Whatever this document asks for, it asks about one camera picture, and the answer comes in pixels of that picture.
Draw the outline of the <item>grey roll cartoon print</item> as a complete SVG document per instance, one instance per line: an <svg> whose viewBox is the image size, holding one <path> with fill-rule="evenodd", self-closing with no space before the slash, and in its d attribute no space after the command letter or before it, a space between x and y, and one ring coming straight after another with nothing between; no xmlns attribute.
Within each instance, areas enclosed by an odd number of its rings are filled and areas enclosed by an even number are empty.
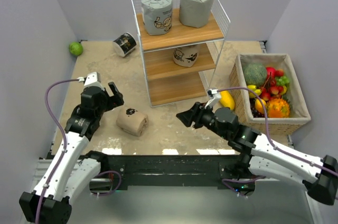
<svg viewBox="0 0 338 224"><path fill-rule="evenodd" d="M164 35L171 30L172 0L141 0L142 18L149 35Z"/></svg>

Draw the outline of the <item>grey roll white label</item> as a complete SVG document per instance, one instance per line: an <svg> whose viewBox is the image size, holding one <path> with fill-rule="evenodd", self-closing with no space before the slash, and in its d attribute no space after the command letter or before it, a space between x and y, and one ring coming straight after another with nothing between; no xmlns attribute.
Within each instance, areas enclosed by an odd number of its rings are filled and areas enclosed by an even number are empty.
<svg viewBox="0 0 338 224"><path fill-rule="evenodd" d="M180 0L180 22L189 27L207 25L214 0Z"/></svg>

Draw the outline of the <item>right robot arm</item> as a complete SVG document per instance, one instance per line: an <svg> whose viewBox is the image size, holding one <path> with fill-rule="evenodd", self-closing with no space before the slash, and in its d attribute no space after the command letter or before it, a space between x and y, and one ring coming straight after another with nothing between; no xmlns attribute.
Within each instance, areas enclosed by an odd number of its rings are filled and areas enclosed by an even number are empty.
<svg viewBox="0 0 338 224"><path fill-rule="evenodd" d="M299 185L310 198L332 206L337 194L337 160L329 155L312 156L268 139L267 135L239 122L229 108L213 111L196 102L187 111L176 114L186 126L206 127L225 139L243 160L235 165L241 178L264 176Z"/></svg>

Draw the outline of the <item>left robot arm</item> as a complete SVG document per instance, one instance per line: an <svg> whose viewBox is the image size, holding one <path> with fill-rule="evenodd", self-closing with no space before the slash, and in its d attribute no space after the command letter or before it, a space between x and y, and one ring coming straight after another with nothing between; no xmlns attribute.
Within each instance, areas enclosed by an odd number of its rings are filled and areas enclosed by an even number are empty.
<svg viewBox="0 0 338 224"><path fill-rule="evenodd" d="M80 104L75 106L66 127L61 129L63 142L50 166L32 192L23 192L19 204L25 219L31 223L67 223L72 204L93 178L113 176L121 184L118 171L109 168L108 156L90 151L82 167L74 167L100 126L103 114L124 104L123 94L113 82L110 96L101 83L84 84Z"/></svg>

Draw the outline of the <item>brown roll sheep logo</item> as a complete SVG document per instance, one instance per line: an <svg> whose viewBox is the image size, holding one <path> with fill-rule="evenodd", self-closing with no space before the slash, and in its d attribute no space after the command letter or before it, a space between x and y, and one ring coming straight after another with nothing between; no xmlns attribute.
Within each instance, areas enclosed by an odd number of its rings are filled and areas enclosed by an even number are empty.
<svg viewBox="0 0 338 224"><path fill-rule="evenodd" d="M116 119L116 125L125 132L141 136L148 124L148 116L134 108L123 106Z"/></svg>

